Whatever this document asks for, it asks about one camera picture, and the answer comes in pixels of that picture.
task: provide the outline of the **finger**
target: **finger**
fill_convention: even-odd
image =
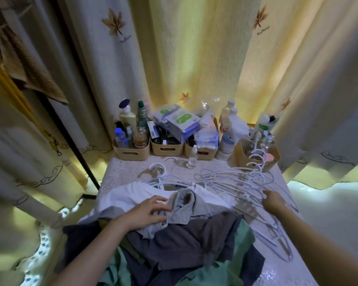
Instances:
[[[150,202],[157,202],[157,201],[166,202],[166,201],[167,201],[167,198],[161,197],[161,196],[157,196],[157,195],[152,196],[152,197],[150,198]]]
[[[162,223],[164,221],[167,221],[167,217],[163,215],[151,216],[150,218],[150,224]]]
[[[170,212],[172,210],[172,208],[169,205],[155,202],[151,205],[151,210],[152,211],[169,211]]]

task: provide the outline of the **black pole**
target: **black pole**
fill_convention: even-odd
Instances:
[[[49,116],[52,118],[54,124],[57,126],[58,130],[61,132],[62,136],[66,140],[67,144],[70,146],[73,153],[76,155],[78,161],[81,163],[81,165],[84,168],[84,170],[86,171],[87,175],[93,181],[93,184],[95,185],[95,187],[99,190],[100,185],[98,184],[97,179],[94,177],[93,173],[91,172],[89,166],[86,163],[86,160],[84,159],[84,157],[78,150],[76,144],[74,143],[70,134],[67,132],[64,124],[62,123],[58,114],[54,110],[53,106],[50,104],[50,101],[42,92],[39,92],[36,90],[34,92],[36,92],[36,95],[37,95],[38,99],[40,100],[41,104],[43,105],[45,110],[48,112]],[[95,199],[95,197],[96,197],[95,195],[88,195],[88,194],[84,194],[84,196],[85,196],[85,198],[89,198],[89,199]]]

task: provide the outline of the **white bottle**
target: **white bottle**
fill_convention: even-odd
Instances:
[[[191,150],[190,157],[187,161],[187,168],[195,168],[196,162],[198,161],[198,147],[197,145],[194,145],[194,147]]]
[[[220,125],[220,131],[221,131],[221,132],[224,133],[224,132],[228,131],[228,129],[229,129],[230,126],[231,126],[231,121],[229,120],[229,117],[230,117],[230,116],[234,116],[234,115],[237,115],[237,108],[232,107],[232,108],[229,110],[228,116],[226,116],[226,117],[223,118],[223,123]]]
[[[122,122],[124,128],[131,125],[133,132],[137,132],[137,116],[131,112],[129,103],[129,99],[124,99],[120,102],[119,108],[122,109],[122,112],[119,114],[119,120]]]
[[[219,117],[220,128],[222,127],[221,125],[223,124],[223,118],[229,115],[229,110],[234,106],[235,106],[235,101],[233,99],[230,99],[228,100],[228,104],[225,107],[223,107],[223,109],[221,110],[221,114]]]

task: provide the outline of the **brown towel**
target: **brown towel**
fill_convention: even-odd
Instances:
[[[49,73],[38,64],[20,37],[11,30],[1,10],[0,64],[19,87],[34,89],[54,100],[68,103]]]

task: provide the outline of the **table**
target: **table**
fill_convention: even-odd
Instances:
[[[172,175],[175,175],[176,177],[187,182],[194,182],[194,174],[200,173],[200,170],[203,168],[215,170],[220,168],[237,166],[234,156],[231,156],[228,161],[221,161],[218,159],[213,159],[212,161],[199,160],[195,169],[186,168],[186,161],[187,159],[182,156],[150,156],[146,161],[143,162],[125,161],[113,157],[108,164],[108,168],[106,169],[105,176],[98,192],[97,200],[100,200],[106,192],[110,191],[114,187],[125,185],[136,180],[151,178],[148,167],[155,162],[163,163],[166,166],[168,173],[171,172]],[[289,188],[287,187],[286,182],[283,179],[281,171],[277,165],[270,170],[270,173],[273,175],[274,180],[290,194]],[[281,195],[287,201],[290,200],[289,197],[284,194],[284,192],[282,192],[279,186],[274,183],[272,184],[272,186],[275,188],[275,190],[280,192]],[[264,211],[263,209],[258,209],[257,212],[259,214],[264,214],[260,211]],[[247,222],[255,230],[268,230],[267,226],[257,220],[249,219],[249,217],[247,217]],[[289,238],[287,238],[287,240],[294,256],[291,262],[283,261],[274,252],[272,252],[272,250],[270,250],[262,241],[256,239],[254,245],[265,257],[266,260],[261,276],[256,281],[255,285],[318,286]]]

